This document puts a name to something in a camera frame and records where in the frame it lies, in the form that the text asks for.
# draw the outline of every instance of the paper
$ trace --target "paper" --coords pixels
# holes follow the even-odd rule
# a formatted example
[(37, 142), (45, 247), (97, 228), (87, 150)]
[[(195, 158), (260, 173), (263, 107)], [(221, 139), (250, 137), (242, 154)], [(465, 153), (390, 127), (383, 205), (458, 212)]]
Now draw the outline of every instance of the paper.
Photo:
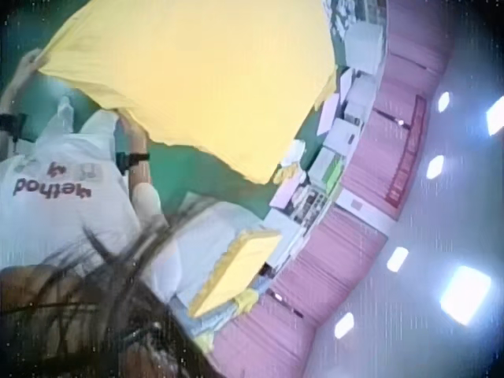
[(304, 140), (294, 139), (289, 147), (289, 151), (280, 162), (282, 167), (286, 168), (294, 163), (299, 163), (301, 161), (302, 155), (306, 150), (306, 142)]
[(339, 97), (341, 102), (345, 102), (348, 92), (352, 87), (352, 79), (354, 76), (354, 69), (346, 70), (339, 78)]
[(269, 205), (277, 209), (285, 209), (285, 206), (287, 206), (291, 200), (299, 184), (302, 183), (305, 178), (306, 172), (299, 170), (294, 177), (284, 181), (276, 191)]
[(318, 124), (317, 135), (322, 135), (331, 130), (332, 122), (336, 117), (336, 110), (339, 104), (339, 93), (334, 93), (324, 102), (321, 120)]

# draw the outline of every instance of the person's arm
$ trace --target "person's arm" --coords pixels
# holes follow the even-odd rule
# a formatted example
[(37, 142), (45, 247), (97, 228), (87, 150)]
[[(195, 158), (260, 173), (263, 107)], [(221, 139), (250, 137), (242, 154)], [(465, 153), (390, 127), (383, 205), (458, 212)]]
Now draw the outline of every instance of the person's arm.
[[(148, 153), (148, 136), (144, 130), (137, 124), (130, 122), (125, 117), (120, 117), (124, 132), (129, 139), (130, 154)], [(148, 161), (141, 161), (129, 169), (128, 186), (130, 196), (132, 197), (135, 188), (141, 183), (152, 183), (150, 178), (150, 166)]]
[[(30, 79), (45, 63), (40, 57), (40, 49), (30, 51), (21, 58), (16, 73), (0, 97), (0, 114), (15, 115), (17, 101), (23, 94)], [(9, 153), (9, 134), (0, 131), (0, 162), (7, 159)]]

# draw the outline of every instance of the ceiling light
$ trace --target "ceiling light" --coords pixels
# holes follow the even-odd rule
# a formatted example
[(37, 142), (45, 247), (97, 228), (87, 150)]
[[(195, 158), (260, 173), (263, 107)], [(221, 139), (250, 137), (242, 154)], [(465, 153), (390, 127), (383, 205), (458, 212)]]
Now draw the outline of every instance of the ceiling light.
[(435, 179), (443, 171), (444, 156), (439, 155), (434, 157), (427, 167), (427, 178), (429, 180)]
[(441, 308), (458, 323), (467, 325), (490, 290), (489, 276), (461, 266), (441, 298)]
[(388, 259), (387, 261), (387, 268), (391, 272), (397, 273), (399, 269), (401, 268), (402, 263), (405, 261), (406, 257), (408, 256), (409, 251), (406, 248), (403, 248), (402, 246), (398, 246), (394, 253), (392, 254), (391, 258)]
[(487, 111), (488, 134), (496, 134), (504, 126), (504, 97)]
[(450, 93), (444, 92), (443, 94), (441, 94), (441, 97), (439, 97), (438, 111), (440, 113), (444, 112), (449, 106), (449, 104), (450, 104)]
[(334, 336), (337, 339), (341, 339), (353, 327), (354, 327), (354, 315), (352, 315), (352, 313), (346, 313), (345, 316), (342, 317), (338, 323), (336, 323), (336, 326), (334, 327)]

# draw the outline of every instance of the wristwatch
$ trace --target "wristwatch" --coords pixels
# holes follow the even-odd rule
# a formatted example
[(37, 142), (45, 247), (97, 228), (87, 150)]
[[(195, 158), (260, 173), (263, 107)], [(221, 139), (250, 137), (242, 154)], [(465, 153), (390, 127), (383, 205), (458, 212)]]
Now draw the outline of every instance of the wristwatch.
[(119, 172), (122, 176), (128, 171), (131, 167), (138, 165), (141, 161), (149, 161), (150, 154), (126, 154), (124, 152), (120, 152), (116, 154), (116, 164)]

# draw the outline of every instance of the yellow fabric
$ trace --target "yellow fabric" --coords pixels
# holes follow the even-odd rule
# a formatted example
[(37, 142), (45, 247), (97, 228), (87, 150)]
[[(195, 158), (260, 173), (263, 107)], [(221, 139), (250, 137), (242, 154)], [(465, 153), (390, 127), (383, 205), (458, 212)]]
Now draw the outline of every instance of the yellow fabric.
[(301, 169), (299, 163), (292, 163), (288, 167), (280, 168), (278, 172), (275, 174), (275, 177), (273, 177), (273, 183), (275, 185), (280, 185), (285, 180), (294, 177), (299, 169)]
[(280, 239), (277, 231), (242, 232), (216, 264), (187, 314), (200, 317), (245, 291)]
[(90, 0), (42, 73), (267, 183), (335, 66), (314, 0)]
[(259, 300), (259, 293), (254, 289), (247, 288), (234, 298), (238, 309), (235, 312), (235, 316), (239, 316), (243, 313), (249, 313), (252, 310), (252, 307)]
[(331, 95), (336, 92), (336, 89), (338, 89), (338, 86), (336, 84), (336, 77), (337, 77), (336, 69), (337, 69), (337, 67), (334, 68), (331, 76), (329, 77), (328, 82), (325, 84), (324, 89), (317, 97), (317, 100), (315, 100), (315, 104), (313, 105), (313, 108), (316, 111), (319, 110), (319, 108), (322, 106), (322, 104), (325, 102), (325, 100), (327, 100), (329, 97), (331, 97)]
[(204, 354), (213, 352), (213, 332), (205, 332), (195, 338), (195, 343)]

